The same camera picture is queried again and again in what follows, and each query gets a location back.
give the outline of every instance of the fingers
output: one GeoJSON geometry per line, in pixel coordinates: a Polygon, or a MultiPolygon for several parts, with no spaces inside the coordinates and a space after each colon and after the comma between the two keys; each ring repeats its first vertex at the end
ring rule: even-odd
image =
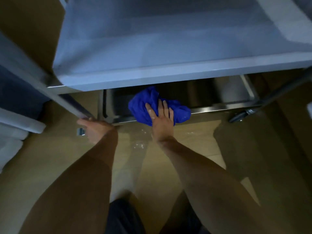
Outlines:
{"type": "Polygon", "coordinates": [[[174,121],[174,111],[172,110],[172,108],[169,108],[169,118],[171,121],[174,121]]]}
{"type": "Polygon", "coordinates": [[[166,100],[163,101],[163,113],[165,114],[165,117],[169,118],[169,108],[166,100]]]}
{"type": "Polygon", "coordinates": [[[154,110],[152,109],[152,107],[146,103],[145,104],[146,110],[149,113],[149,116],[151,117],[152,121],[154,121],[154,119],[157,117],[156,113],[154,112],[154,110]]]}
{"type": "Polygon", "coordinates": [[[77,124],[78,124],[78,125],[82,125],[82,126],[88,126],[88,125],[90,124],[90,121],[80,118],[80,119],[77,121],[77,124]]]}
{"type": "Polygon", "coordinates": [[[162,101],[158,99],[158,116],[164,117],[162,101]]]}

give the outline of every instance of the upper shelf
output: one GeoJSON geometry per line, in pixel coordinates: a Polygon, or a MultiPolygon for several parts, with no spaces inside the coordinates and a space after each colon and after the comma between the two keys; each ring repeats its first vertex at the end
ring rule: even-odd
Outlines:
{"type": "Polygon", "coordinates": [[[53,70],[97,90],[309,65],[292,0],[69,0],[53,70]]]}

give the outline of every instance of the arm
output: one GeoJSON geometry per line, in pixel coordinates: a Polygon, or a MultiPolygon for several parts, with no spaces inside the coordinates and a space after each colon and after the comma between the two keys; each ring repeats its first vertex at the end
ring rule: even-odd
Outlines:
{"type": "Polygon", "coordinates": [[[106,122],[78,124],[96,145],[41,195],[19,233],[104,233],[118,133],[106,122]]]}
{"type": "Polygon", "coordinates": [[[166,101],[159,101],[158,117],[150,105],[146,109],[153,121],[153,138],[169,157],[195,213],[211,233],[282,233],[240,182],[176,141],[174,112],[166,101]]]}

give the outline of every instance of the metal leg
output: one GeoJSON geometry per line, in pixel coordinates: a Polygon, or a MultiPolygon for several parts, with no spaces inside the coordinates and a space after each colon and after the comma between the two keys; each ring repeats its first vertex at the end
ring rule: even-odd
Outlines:
{"type": "Polygon", "coordinates": [[[283,94],[293,90],[294,88],[300,86],[301,84],[307,82],[308,80],[312,80],[312,66],[305,69],[300,76],[297,78],[288,81],[278,89],[272,91],[267,96],[265,96],[263,99],[260,99],[256,104],[261,105],[261,107],[256,109],[246,109],[244,111],[241,111],[240,113],[236,114],[234,117],[232,117],[229,122],[237,122],[242,121],[245,117],[248,115],[254,114],[257,111],[261,110],[266,105],[270,104],[271,102],[275,101],[277,98],[282,96],[283,94]]]}

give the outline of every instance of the folded towel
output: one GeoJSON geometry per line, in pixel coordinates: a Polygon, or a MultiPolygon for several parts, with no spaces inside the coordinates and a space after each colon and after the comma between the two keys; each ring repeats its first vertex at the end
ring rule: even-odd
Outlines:
{"type": "MultiPolygon", "coordinates": [[[[154,86],[150,86],[145,90],[137,93],[129,102],[128,108],[138,122],[152,126],[152,120],[145,108],[145,104],[149,103],[158,116],[158,99],[159,93],[154,86]]],[[[187,106],[182,106],[177,100],[166,100],[168,107],[174,111],[174,124],[187,121],[191,117],[191,110],[187,106]]]]}

